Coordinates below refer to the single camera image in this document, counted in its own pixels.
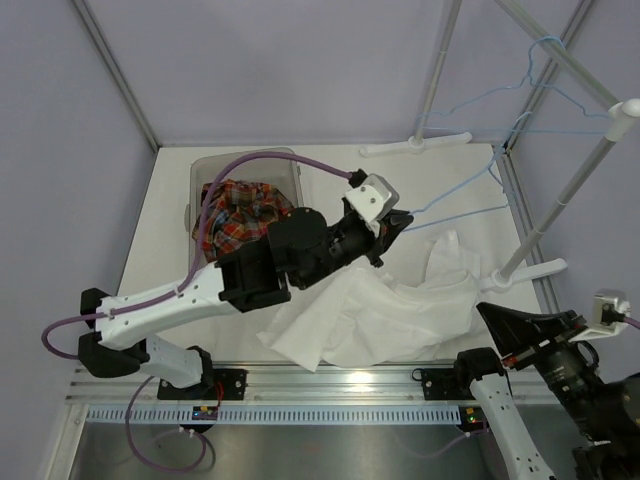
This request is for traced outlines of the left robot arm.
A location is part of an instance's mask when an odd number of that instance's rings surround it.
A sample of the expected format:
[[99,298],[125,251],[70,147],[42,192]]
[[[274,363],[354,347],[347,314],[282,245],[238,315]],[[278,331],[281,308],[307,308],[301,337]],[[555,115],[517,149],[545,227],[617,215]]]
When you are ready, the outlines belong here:
[[204,399],[219,382],[210,354],[172,344],[160,332],[286,303],[292,288],[305,290],[361,257],[379,268],[382,255],[412,221],[409,212],[392,209],[367,223],[346,207],[343,218],[328,225],[320,212],[296,208],[260,239],[196,271],[185,286],[101,298],[93,331],[79,338],[79,360],[97,378],[156,377],[167,384],[159,392],[162,399]]

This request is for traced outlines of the red plaid shirt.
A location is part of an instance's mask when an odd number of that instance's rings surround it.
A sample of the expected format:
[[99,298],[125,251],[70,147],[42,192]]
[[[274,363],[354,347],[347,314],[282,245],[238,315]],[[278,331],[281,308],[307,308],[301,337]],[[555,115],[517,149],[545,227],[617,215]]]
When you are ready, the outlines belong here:
[[274,185],[224,180],[213,190],[206,209],[201,258],[212,263],[260,239],[271,223],[283,220],[294,208]]

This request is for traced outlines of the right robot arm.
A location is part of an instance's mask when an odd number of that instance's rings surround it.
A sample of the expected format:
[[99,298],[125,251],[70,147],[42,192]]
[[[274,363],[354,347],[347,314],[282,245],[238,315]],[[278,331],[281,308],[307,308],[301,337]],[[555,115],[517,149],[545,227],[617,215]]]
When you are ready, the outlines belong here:
[[460,352],[454,388],[476,401],[511,479],[553,479],[517,410],[510,373],[536,373],[544,392],[537,401],[561,407],[588,441],[572,450],[579,479],[636,479],[639,476],[639,377],[606,382],[596,354],[583,355],[587,321],[573,310],[539,314],[489,302],[476,309],[493,346]]

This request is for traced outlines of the white shirt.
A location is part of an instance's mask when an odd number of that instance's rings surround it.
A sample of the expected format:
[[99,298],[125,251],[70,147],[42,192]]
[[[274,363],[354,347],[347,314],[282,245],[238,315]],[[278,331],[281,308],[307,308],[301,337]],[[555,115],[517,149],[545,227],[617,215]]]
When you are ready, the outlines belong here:
[[473,328],[481,258],[453,230],[428,243],[426,252],[419,285],[348,267],[294,293],[258,339],[309,371],[321,362],[349,368],[433,358],[441,344]]

